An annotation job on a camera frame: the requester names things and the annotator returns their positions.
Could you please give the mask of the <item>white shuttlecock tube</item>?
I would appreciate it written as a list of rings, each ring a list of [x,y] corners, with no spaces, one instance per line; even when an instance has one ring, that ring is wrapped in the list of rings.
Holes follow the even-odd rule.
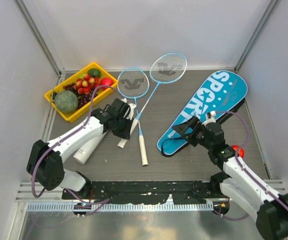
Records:
[[[103,133],[100,136],[89,140],[86,144],[84,144],[76,151],[73,158],[80,164],[84,165],[88,161],[94,150],[97,148],[99,143],[105,137],[105,135],[106,133]]]

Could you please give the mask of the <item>blue racket bag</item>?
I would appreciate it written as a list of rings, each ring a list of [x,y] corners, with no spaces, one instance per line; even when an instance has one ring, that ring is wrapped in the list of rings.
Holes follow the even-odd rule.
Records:
[[[234,72],[219,70],[212,73],[201,84],[191,99],[183,107],[170,127],[157,141],[157,149],[165,157],[171,157],[185,148],[188,143],[172,129],[173,126],[188,121],[197,116],[204,122],[207,113],[216,112],[216,122],[222,124],[232,115],[227,112],[237,112],[245,102],[248,92],[246,81]]]

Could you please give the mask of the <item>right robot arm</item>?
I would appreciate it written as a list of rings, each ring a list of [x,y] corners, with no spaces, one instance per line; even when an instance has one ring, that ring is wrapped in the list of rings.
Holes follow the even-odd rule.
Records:
[[[214,117],[201,122],[196,116],[172,129],[190,145],[208,150],[210,160],[225,175],[210,184],[210,192],[234,200],[254,221],[265,240],[288,237],[288,194],[281,194],[258,177],[242,157],[226,144],[224,131]]]

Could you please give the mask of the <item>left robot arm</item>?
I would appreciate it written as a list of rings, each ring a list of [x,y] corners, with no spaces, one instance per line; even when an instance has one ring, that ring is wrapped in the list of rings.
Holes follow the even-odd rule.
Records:
[[[63,135],[49,142],[36,141],[26,167],[32,181],[37,181],[47,191],[59,186],[72,190],[80,199],[87,198],[91,192],[88,179],[81,173],[64,169],[64,162],[88,141],[106,132],[128,140],[135,107],[135,104],[117,98],[104,109],[93,110],[90,117]]]

